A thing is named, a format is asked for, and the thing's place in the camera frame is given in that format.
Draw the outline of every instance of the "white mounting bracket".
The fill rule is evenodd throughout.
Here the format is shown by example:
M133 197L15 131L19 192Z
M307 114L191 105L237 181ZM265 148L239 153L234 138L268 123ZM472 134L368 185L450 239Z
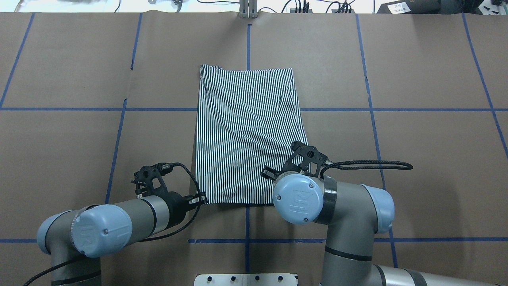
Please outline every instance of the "white mounting bracket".
M238 17L240 18L257 18L258 17L258 0L239 0L240 11Z
M201 274L194 286L298 286L298 275L289 273Z

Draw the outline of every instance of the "black and white striped towel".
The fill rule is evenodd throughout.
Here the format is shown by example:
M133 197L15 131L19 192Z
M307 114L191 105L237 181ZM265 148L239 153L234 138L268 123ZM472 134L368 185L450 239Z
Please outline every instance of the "black and white striped towel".
M211 204L272 204L265 165L280 169L307 143L292 69L201 66L196 175Z

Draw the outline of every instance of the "striped fabric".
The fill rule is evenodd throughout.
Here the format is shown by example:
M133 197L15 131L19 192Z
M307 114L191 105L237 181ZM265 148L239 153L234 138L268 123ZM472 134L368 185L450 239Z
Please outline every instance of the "striped fabric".
M265 165L280 169L307 143L292 69L201 66L196 175L211 204L272 204Z

